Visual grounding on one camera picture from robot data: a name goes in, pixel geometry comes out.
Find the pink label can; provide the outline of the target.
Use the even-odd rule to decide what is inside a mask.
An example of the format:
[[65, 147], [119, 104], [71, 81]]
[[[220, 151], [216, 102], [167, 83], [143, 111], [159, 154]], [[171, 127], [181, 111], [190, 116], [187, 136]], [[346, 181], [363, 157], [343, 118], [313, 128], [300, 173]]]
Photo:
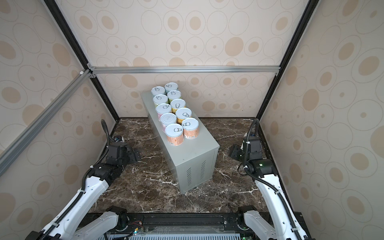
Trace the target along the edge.
[[166, 113], [160, 117], [160, 122], [162, 124], [163, 132], [165, 132], [167, 126], [177, 123], [177, 117], [173, 113]]
[[155, 107], [155, 110], [157, 112], [159, 120], [162, 115], [172, 113], [172, 107], [169, 104], [159, 104], [157, 107]]

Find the light green label can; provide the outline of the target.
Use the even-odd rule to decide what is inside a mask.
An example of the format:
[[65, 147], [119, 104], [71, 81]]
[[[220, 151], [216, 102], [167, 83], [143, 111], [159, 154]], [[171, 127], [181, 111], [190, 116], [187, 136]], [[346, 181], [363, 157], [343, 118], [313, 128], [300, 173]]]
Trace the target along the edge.
[[169, 99], [166, 95], [160, 94], [160, 95], [156, 95], [153, 97], [153, 103], [154, 103], [155, 107], [157, 107], [161, 104], [168, 104]]

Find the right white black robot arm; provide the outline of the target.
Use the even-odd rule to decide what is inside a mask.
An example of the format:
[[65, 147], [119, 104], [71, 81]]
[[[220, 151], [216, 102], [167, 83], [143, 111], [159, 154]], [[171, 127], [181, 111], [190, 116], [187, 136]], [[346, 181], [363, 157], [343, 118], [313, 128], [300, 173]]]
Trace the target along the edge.
[[259, 240], [310, 240], [311, 236], [297, 220], [287, 202], [278, 171], [270, 159], [262, 156], [262, 141], [258, 135], [259, 119], [253, 119], [241, 145], [233, 145], [229, 156], [240, 162], [238, 170], [257, 185], [266, 202], [270, 220], [252, 206], [238, 210], [238, 227], [251, 230]]

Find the yellow label can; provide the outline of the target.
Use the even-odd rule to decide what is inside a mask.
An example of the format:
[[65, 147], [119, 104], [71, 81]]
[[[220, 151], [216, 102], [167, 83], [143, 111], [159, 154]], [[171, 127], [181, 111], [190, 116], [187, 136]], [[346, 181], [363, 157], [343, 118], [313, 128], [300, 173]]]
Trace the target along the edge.
[[183, 120], [191, 118], [192, 111], [189, 108], [180, 108], [176, 110], [175, 115], [177, 117], [177, 123], [181, 125]]
[[186, 102], [183, 99], [175, 99], [170, 102], [172, 113], [175, 114], [178, 109], [185, 108]]

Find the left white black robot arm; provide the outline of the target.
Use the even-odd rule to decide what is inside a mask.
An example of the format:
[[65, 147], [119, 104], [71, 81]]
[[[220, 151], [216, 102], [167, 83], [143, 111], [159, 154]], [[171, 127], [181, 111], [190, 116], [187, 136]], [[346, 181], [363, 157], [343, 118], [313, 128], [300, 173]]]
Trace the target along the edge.
[[105, 120], [101, 120], [101, 126], [107, 137], [105, 152], [84, 174], [81, 188], [65, 208], [41, 231], [30, 232], [26, 237], [28, 240], [95, 240], [110, 230], [123, 232], [129, 226], [126, 209], [112, 206], [96, 220], [79, 228], [94, 203], [120, 177], [126, 166], [141, 159], [140, 153], [122, 137], [110, 136]]

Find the teal label can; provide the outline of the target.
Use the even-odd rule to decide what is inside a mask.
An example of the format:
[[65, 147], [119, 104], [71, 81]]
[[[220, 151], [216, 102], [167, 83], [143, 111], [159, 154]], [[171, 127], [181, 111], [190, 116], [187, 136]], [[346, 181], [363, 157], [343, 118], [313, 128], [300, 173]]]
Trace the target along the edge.
[[177, 91], [179, 86], [176, 83], [170, 82], [170, 83], [165, 84], [164, 88], [165, 88], [166, 94], [167, 94], [170, 91]]
[[157, 95], [166, 95], [166, 90], [164, 87], [161, 87], [161, 86], [156, 86], [154, 88], [151, 89], [151, 93], [153, 95], [153, 97], [157, 96]]

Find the orange label can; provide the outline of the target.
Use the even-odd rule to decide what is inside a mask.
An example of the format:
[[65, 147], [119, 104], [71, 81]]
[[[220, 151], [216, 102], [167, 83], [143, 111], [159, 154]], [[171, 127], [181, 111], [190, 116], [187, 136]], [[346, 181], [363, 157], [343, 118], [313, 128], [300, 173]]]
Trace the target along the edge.
[[184, 129], [179, 124], [170, 124], [165, 129], [168, 143], [171, 146], [179, 146], [184, 141]]

